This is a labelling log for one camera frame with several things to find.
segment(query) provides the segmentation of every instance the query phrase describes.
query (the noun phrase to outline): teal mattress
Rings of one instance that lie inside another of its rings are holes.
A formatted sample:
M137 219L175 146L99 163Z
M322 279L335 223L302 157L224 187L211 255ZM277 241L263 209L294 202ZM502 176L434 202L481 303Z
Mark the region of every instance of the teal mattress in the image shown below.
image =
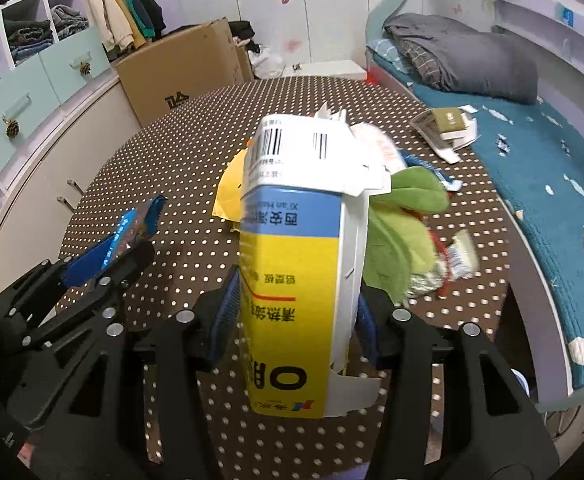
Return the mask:
M441 92L373 60L409 83L429 107L472 105L479 137L472 149L517 218L552 291L563 328L575 388L584 385L584 139L549 104ZM510 148L497 146L499 134Z

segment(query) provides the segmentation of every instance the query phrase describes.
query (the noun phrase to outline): yellow envelope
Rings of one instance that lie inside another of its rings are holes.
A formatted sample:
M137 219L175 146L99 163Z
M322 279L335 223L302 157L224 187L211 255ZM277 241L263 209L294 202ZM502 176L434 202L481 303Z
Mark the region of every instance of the yellow envelope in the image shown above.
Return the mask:
M243 161L247 150L237 153L221 176L216 190L216 199L212 214L225 220L235 222L235 228L241 221L241 182L243 179Z

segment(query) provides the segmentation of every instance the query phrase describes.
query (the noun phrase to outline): white dot pattern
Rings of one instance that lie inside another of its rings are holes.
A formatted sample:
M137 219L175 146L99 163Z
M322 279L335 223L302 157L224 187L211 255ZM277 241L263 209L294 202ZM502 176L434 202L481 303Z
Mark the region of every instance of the white dot pattern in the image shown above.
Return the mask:
M60 257L82 254L111 234L125 211L163 194L168 202L152 239L155 261L125 294L128 325L132 330L151 328L190 308L203 291L218 286L227 267L238 259L238 236L230 222L211 215L226 165L245 147L264 115L307 115L325 101L333 109L347 108L350 124L376 124L403 149L464 181L461 192L451 198L450 209L426 221L444 241L467 229L482 268L473 277L450 284L446 297L417 298L409 308L432 324L456 328L473 319L493 333L509 265L503 211L488 174L469 148L459 152L462 161L453 168L432 153L408 124L424 110L411 96L347 79L264 80L219 89L172 110L134 136L99 171L72 216ZM71 289L60 308L70 306L83 293L83 288ZM377 404L344 417L299 420L258 415L249 409L236 360L237 338L235 333L219 367L198 377L225 478L322 478L370 460L390 374L377 372L361 358L356 340L350 345L348 373L382 378ZM442 367L432 371L434 417L443 411L443 374ZM144 383L148 456L160 462L154 367L147 367Z

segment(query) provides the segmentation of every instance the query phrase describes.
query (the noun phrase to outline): cardboard box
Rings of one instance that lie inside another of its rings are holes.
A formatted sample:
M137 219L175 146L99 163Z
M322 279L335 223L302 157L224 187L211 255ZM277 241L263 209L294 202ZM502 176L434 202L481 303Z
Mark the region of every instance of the cardboard box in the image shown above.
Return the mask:
M243 82L225 18L151 43L121 60L116 70L141 126L188 99Z
M248 51L244 46L237 46L236 55L239 58L239 65L241 65L243 82L249 83L250 81L254 81L254 72L252 71L252 64L250 63L250 56L248 56Z

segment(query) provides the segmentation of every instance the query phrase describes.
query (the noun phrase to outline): gray blanket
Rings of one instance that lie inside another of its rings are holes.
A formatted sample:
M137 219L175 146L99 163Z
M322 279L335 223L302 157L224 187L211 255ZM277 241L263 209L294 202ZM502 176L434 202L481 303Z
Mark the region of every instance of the gray blanket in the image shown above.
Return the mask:
M515 38L413 13L389 16L384 29L430 86L524 104L536 101L536 64Z

